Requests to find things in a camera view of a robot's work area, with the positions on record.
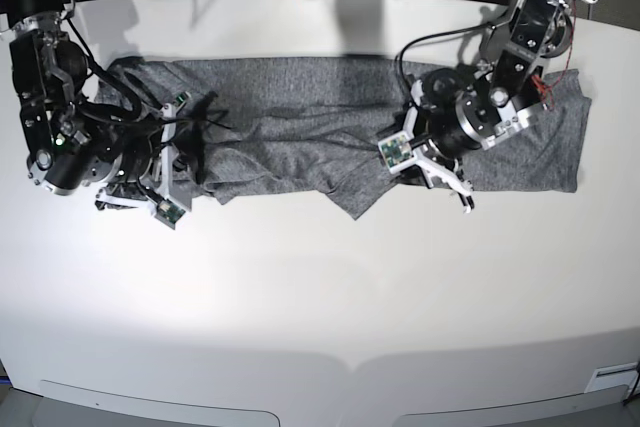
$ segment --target folded shirt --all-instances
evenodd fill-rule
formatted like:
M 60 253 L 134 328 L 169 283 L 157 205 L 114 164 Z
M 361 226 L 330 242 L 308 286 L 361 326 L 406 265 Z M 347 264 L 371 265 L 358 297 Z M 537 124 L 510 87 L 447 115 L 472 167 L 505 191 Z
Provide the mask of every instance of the folded shirt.
M 420 76 L 437 68 L 407 63 L 405 71 Z M 188 91 L 186 109 L 224 117 L 228 128 L 211 124 L 204 130 L 205 168 L 198 182 L 182 177 L 182 188 L 194 197 L 226 204 L 243 195 L 317 190 L 357 219 L 399 182 L 377 149 L 405 108 L 391 60 L 126 58 L 109 71 L 147 105 L 159 107 Z M 557 75 L 545 80 L 552 83 Z M 465 157 L 465 177 L 475 190 L 577 190 L 591 100 L 582 94 L 577 71 L 566 73 L 553 96 L 555 108 L 534 127 Z M 126 105 L 104 84 L 96 101 Z

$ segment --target screw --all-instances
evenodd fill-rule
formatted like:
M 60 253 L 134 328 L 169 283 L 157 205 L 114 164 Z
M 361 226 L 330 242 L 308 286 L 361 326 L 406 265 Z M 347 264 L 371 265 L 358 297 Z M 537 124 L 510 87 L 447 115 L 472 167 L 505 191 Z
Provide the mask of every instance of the screw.
M 509 102 L 509 93 L 502 87 L 496 87 L 489 93 L 489 98 L 496 107 L 503 107 Z
M 38 167 L 42 170 L 47 170 L 51 167 L 51 164 L 53 163 L 52 161 L 53 159 L 51 158 L 51 154 L 46 150 L 40 149 L 36 152 L 36 164 L 38 164 Z
M 60 132 L 66 135 L 71 135 L 73 132 L 73 122 L 65 120 L 60 126 Z
M 489 61 L 487 59 L 480 59 L 480 61 L 478 62 L 478 69 L 484 72 L 486 70 L 489 70 L 489 68 L 491 68 L 491 64 L 489 63 Z

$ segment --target white table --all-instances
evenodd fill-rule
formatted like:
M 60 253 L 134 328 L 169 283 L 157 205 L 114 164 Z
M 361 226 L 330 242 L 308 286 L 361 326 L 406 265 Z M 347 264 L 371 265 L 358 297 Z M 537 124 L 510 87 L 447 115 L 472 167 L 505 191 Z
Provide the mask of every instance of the white table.
M 131 54 L 391 57 L 483 10 L 113 0 L 82 5 L 76 25 L 105 65 Z M 454 65 L 459 47 L 408 58 Z M 97 212 L 92 190 L 60 198 L 27 181 L 0 49 L 0 358 L 19 389 L 48 380 L 266 410 L 283 427 L 382 427 L 580 393 L 594 368 L 637 360 L 638 32 L 578 22 L 571 64 L 595 102 L 576 195 L 481 193 L 463 216 L 447 192 L 398 187 L 358 222 L 317 193 L 198 199 L 175 233 L 143 212 Z

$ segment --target gray t-shirt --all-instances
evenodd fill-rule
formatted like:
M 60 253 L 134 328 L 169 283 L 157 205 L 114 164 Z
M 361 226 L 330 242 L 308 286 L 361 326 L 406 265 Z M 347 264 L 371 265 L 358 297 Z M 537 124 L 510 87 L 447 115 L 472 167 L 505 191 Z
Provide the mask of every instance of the gray t-shirt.
M 419 76 L 436 68 L 407 63 L 405 70 Z M 403 116 L 405 98 L 391 60 L 127 58 L 109 70 L 147 105 L 188 91 L 188 108 L 224 115 L 229 129 L 209 125 L 204 133 L 201 184 L 185 182 L 194 196 L 226 204 L 243 195 L 317 190 L 357 219 L 398 183 L 377 150 L 378 140 Z M 555 109 L 536 126 L 465 157 L 465 176 L 476 190 L 577 190 L 591 100 L 582 94 L 577 71 L 567 72 L 553 95 Z M 105 85 L 96 100 L 126 105 Z

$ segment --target black cable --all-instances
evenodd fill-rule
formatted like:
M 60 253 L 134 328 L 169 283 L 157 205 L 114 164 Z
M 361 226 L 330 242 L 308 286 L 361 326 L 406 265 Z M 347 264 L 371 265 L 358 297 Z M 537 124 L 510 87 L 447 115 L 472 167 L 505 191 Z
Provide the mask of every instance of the black cable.
M 144 164 L 148 164 L 148 167 L 136 179 L 136 186 L 138 187 L 138 191 L 142 195 L 144 195 L 147 199 L 154 202 L 155 204 L 162 202 L 164 199 L 162 199 L 162 197 L 160 197 L 153 189 L 149 189 L 145 185 L 143 185 L 142 177 L 144 177 L 144 175 L 149 172 L 149 170 L 151 170 L 151 167 L 153 166 L 153 159 L 160 155 L 165 148 L 175 144 L 175 141 L 184 132 L 184 128 L 185 127 L 183 126 L 181 130 L 176 129 L 176 133 L 173 134 L 173 137 L 165 142 L 161 142 L 155 149 L 152 146 L 151 137 L 153 137 L 157 132 L 152 132 L 147 136 L 147 141 L 149 142 L 149 155 L 145 158 Z
M 86 51 L 87 64 L 89 65 L 91 72 L 93 72 L 96 77 L 102 80 L 105 84 L 120 92 L 129 101 L 129 104 L 131 104 L 131 110 L 119 109 L 119 117 L 121 117 L 123 120 L 135 120 L 139 118 L 142 114 L 142 101 L 140 100 L 140 97 L 138 97 L 138 95 L 122 81 L 100 67 L 100 65 L 96 62 L 93 53 L 89 49 L 89 46 L 85 42 L 84 38 L 80 35 L 78 29 L 76 29 L 76 26 L 73 25 L 71 19 L 67 19 L 67 22 L 69 23 L 71 30 L 73 30 L 73 32 L 78 37 L 78 40 L 82 44 L 82 47 L 84 47 L 84 50 Z
M 636 377 L 636 382 L 633 385 L 633 389 L 631 389 L 631 392 L 629 393 L 629 397 L 627 397 L 622 402 L 623 407 L 626 407 L 634 400 L 640 399 L 640 392 L 637 394 L 634 394 L 634 392 L 638 390 L 638 385 L 640 384 L 640 362 L 638 362 L 638 364 L 636 365 L 636 372 L 638 373 L 638 376 Z
M 76 26 L 73 25 L 73 22 L 71 21 L 71 19 L 67 19 L 67 22 L 69 23 L 69 27 L 71 27 L 71 30 L 73 30 L 73 33 L 76 34 L 76 37 L 78 37 L 78 40 L 80 41 L 80 44 L 82 44 L 82 47 L 84 48 L 84 51 L 87 57 L 95 61 L 96 58 L 93 56 L 93 53 L 89 48 L 89 45 L 87 45 L 84 38 L 80 35 L 80 32 L 78 31 L 78 29 L 76 29 Z
M 411 94 L 411 83 L 409 82 L 409 80 L 407 79 L 407 77 L 404 74 L 404 66 L 402 65 L 404 62 L 404 55 L 407 53 L 407 51 L 413 47 L 416 44 L 419 44 L 421 42 L 426 42 L 428 40 L 433 40 L 433 39 L 439 39 L 441 37 L 449 37 L 451 35 L 459 35 L 459 34 L 466 34 L 469 32 L 475 32 L 477 30 L 483 30 L 486 29 L 487 27 L 491 26 L 492 23 L 491 22 L 484 22 L 480 25 L 476 25 L 475 27 L 467 27 L 466 29 L 458 29 L 458 30 L 450 30 L 448 32 L 442 32 L 439 34 L 431 34 L 431 35 L 426 35 L 424 37 L 420 37 L 419 39 L 416 40 L 412 40 L 411 42 L 409 42 L 407 45 L 405 45 L 402 50 L 400 51 L 400 53 L 398 54 L 396 61 L 398 64 L 398 73 L 400 76 L 400 80 L 402 81 L 402 84 L 404 85 L 404 87 L 406 88 L 407 92 L 409 93 L 409 95 Z
M 95 112 L 91 112 L 91 110 L 88 109 L 88 108 L 91 108 L 91 109 L 103 108 L 104 110 L 107 110 L 107 109 L 113 109 L 113 107 L 114 106 L 110 104 L 94 104 L 91 102 L 85 102 L 84 104 L 77 106 L 78 112 L 80 112 L 80 114 L 87 117 L 88 119 L 95 120 L 96 122 L 100 122 L 103 124 L 120 125 L 123 127 L 136 127 L 136 128 L 144 129 L 147 127 L 163 127 L 169 124 L 198 122 L 198 120 L 196 119 L 185 119 L 185 118 L 166 119 L 166 120 L 163 120 L 163 119 L 137 120 L 137 121 L 127 120 L 127 119 L 116 120 L 116 119 L 113 119 L 111 115 L 108 113 L 107 115 L 100 115 Z

